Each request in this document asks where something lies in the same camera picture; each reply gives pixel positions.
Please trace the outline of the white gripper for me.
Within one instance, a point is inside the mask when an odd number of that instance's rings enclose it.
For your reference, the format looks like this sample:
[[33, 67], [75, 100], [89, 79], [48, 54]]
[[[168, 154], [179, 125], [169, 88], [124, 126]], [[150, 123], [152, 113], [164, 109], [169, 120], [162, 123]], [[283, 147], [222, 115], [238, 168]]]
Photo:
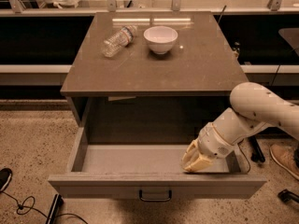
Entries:
[[233, 150], [234, 147], [227, 143], [213, 123], [209, 122], [199, 132], [197, 140], [192, 140], [187, 147], [181, 159], [181, 167], [190, 173], [204, 170], [212, 165], [211, 159], [225, 159]]

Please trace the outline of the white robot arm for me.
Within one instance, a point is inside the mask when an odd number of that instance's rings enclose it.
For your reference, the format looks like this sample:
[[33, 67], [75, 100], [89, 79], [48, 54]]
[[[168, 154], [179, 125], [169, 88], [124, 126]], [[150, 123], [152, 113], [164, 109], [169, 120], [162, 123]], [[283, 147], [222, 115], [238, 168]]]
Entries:
[[188, 146], [181, 166], [186, 172], [198, 172], [225, 159], [244, 138], [268, 127], [277, 127], [299, 139], [299, 106], [283, 100], [266, 87], [245, 82], [234, 87], [231, 106], [202, 128]]

